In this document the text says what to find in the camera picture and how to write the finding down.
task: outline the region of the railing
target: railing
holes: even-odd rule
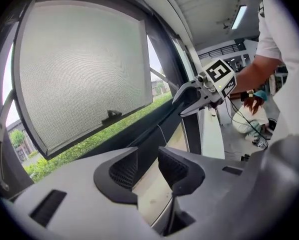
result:
[[[211,58],[216,58],[225,54],[231,54],[231,53],[235,53],[235,52],[239,52],[239,51],[244,51],[246,50],[244,43],[236,43],[236,44],[232,44],[229,46],[224,46],[222,48],[218,48],[206,53],[203,53],[201,55],[198,55],[198,57],[200,59],[203,58],[207,58],[207,57],[211,57]]]

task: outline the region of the ceiling light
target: ceiling light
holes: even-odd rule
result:
[[[242,18],[243,18],[243,16],[244,16],[244,14],[245,14],[245,11],[246,11],[247,8],[248,8],[248,7],[247,7],[246,5],[241,5],[241,6],[239,7],[239,9],[238,9],[238,13],[237,13],[236,18],[235,18],[235,20],[234,20],[234,24],[233,24],[233,26],[231,27],[232,30],[235,30],[235,29],[238,28],[238,26],[239,26],[239,24],[240,24],[240,22],[241,22],[241,20],[242,20]]]

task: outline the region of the shirt sleeve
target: shirt sleeve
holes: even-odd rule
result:
[[[258,110],[255,113],[255,115],[253,116],[253,119],[257,120],[260,126],[269,123],[269,119],[266,115],[265,109],[262,106],[258,107]]]
[[[259,19],[258,29],[260,34],[258,37],[256,54],[267,58],[280,60],[281,52],[268,30],[265,17],[263,17],[260,13],[258,13],[258,19]]]

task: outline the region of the teal cap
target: teal cap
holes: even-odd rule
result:
[[[257,92],[254,93],[254,96],[262,98],[264,101],[268,100],[268,95],[266,94],[265,91],[263,90],[258,90]]]

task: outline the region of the white shirt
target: white shirt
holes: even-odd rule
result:
[[[286,132],[274,131],[272,139],[299,134],[299,28],[280,0],[262,0],[259,18],[257,55],[283,61],[288,70],[284,86],[274,96],[280,110],[277,124],[284,121]]]
[[[246,118],[249,122],[256,120],[260,126],[268,124],[269,120],[266,116],[265,109],[262,106],[258,107],[258,110],[255,114],[251,112],[250,108],[242,105],[238,112],[233,116],[233,126],[242,134],[247,133],[247,131],[251,128],[248,122],[244,119]]]

